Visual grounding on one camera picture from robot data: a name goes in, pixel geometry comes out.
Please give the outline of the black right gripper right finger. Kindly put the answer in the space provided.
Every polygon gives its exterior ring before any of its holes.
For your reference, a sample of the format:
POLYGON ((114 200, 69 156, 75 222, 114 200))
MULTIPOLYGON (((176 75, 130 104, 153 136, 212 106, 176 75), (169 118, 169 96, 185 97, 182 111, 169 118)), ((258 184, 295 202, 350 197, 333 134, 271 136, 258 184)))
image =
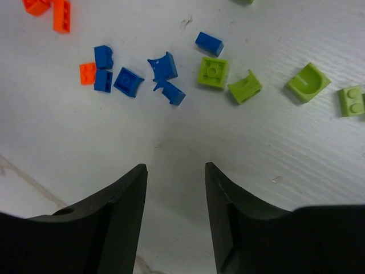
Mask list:
POLYGON ((364 206, 287 211, 232 182, 214 163, 205 188, 218 273, 363 273, 364 206))

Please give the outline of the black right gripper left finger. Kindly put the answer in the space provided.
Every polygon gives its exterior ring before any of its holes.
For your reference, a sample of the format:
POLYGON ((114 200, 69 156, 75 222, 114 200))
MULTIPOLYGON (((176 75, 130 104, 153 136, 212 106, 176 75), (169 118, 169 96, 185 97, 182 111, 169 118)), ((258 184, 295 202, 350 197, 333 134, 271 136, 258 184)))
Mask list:
POLYGON ((1 214, 2 273, 132 273, 147 190, 138 164, 52 215, 1 214))

